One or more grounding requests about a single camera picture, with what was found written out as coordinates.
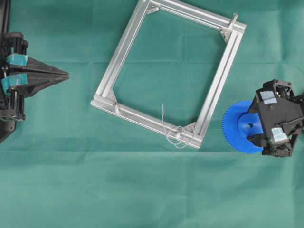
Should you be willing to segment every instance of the white cable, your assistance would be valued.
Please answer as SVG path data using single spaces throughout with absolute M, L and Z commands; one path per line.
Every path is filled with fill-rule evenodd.
M 177 149 L 184 149 L 186 146 L 188 146 L 189 145 L 189 143 L 193 140 L 193 138 L 194 138 L 194 135 L 195 135 L 195 130 L 194 130 L 194 128 L 193 128 L 193 135 L 192 135 L 192 137 L 190 138 L 190 140 L 187 142 L 187 143 L 185 143 L 183 146 L 178 146 L 178 145 L 180 145 L 180 144 L 182 144 L 183 143 L 183 141 L 184 141 L 184 139 L 185 139 L 185 137 L 186 137 L 186 130 L 185 130 L 185 128 L 184 127 L 182 127 L 182 126 L 176 126 L 176 127 L 174 127 L 174 128 L 172 128 L 171 130 L 169 130 L 168 132 L 166 131 L 166 128 L 165 128 L 165 124 L 164 124 L 164 122 L 163 122 L 163 119 L 164 119 L 164 117 L 165 117 L 165 111 L 164 111 L 164 107 L 163 107 L 163 104 L 162 104 L 162 106 L 161 106 L 161 109 L 162 109 L 162 115 L 161 115 L 161 123 L 162 123 L 162 127 L 163 127 L 163 131 L 164 131 L 164 133 L 165 133 L 165 135 L 166 135 L 166 138 L 167 138 L 167 140 L 168 140 L 168 142 L 170 143 L 170 144 L 172 144 L 172 145 L 174 145 Z M 179 128 L 179 129 L 181 129 L 182 130 L 182 133 L 183 133 L 183 138 L 180 140 L 180 142 L 172 142 L 172 140 L 170 139 L 170 137 L 169 137 L 169 135 L 170 135 L 170 133 L 172 132 L 172 131 L 176 131 L 176 129 L 177 128 Z

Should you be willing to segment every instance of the blue tape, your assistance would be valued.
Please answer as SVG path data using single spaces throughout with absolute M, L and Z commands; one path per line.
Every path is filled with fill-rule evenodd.
M 28 56 L 20 54 L 10 54 L 6 57 L 6 62 L 12 65 L 26 66 L 28 62 Z
M 1 80 L 3 91 L 7 96 L 10 95 L 8 89 L 12 86 L 19 86 L 28 83 L 27 74 L 10 75 Z

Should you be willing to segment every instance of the blue spur gear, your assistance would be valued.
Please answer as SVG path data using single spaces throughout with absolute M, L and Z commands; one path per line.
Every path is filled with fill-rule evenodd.
M 240 101 L 232 105 L 224 114 L 222 130 L 226 140 L 238 151 L 244 153 L 257 153 L 263 147 L 257 147 L 247 137 L 262 134 L 258 113 L 247 113 L 251 101 Z

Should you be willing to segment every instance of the aluminum extrusion profile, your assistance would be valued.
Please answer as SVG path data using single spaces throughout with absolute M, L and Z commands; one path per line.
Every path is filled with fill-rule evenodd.
M 237 14 L 232 19 L 189 5 L 178 0 L 139 0 L 124 34 L 114 52 L 108 68 L 91 102 L 93 107 L 109 112 L 120 118 L 165 135 L 162 121 L 123 104 L 119 104 L 113 92 L 113 86 L 133 45 L 141 24 L 150 13 L 163 10 L 192 20 L 220 32 L 227 43 L 204 105 L 196 122 L 185 126 L 185 132 L 173 132 L 170 138 L 200 148 L 211 121 L 216 104 L 224 87 L 234 57 L 242 40 L 246 25 L 237 21 Z M 164 123 L 168 132 L 175 126 Z

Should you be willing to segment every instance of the green cloth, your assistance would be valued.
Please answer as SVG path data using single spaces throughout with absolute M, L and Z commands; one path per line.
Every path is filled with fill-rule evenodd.
M 28 55 L 71 78 L 26 99 L 27 119 L 0 146 L 3 228 L 299 228 L 304 138 L 291 158 L 247 155 L 221 119 L 266 81 L 304 92 L 303 0 L 185 0 L 247 30 L 202 147 L 91 107 L 137 0 L 13 0 L 10 31 Z M 225 48 L 220 34 L 166 12 L 149 15 L 114 87 L 117 99 L 187 125 L 198 116 Z

